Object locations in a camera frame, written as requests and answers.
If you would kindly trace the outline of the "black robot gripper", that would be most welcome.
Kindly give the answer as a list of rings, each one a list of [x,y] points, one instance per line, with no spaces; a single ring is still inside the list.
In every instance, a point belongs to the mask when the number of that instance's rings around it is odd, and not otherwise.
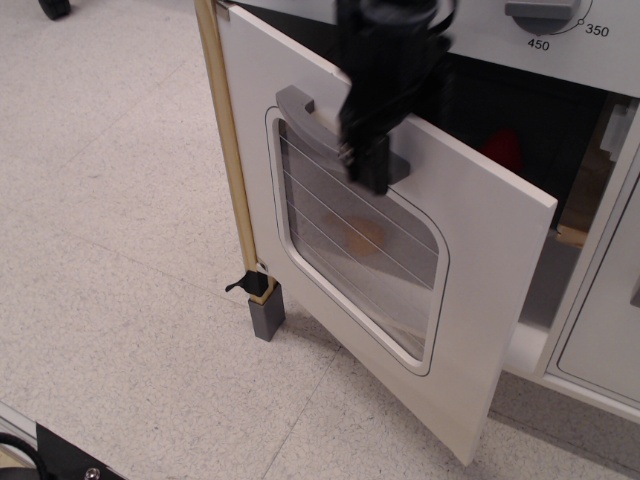
[[[456,1],[338,1],[339,68],[351,82],[340,142],[351,182],[374,195],[389,186],[389,138],[448,50]]]

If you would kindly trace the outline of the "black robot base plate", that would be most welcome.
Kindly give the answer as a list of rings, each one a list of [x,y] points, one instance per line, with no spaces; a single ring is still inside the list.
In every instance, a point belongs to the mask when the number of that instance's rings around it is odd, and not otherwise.
[[[107,464],[40,424],[36,424],[36,439],[38,453],[53,479],[124,479]]]

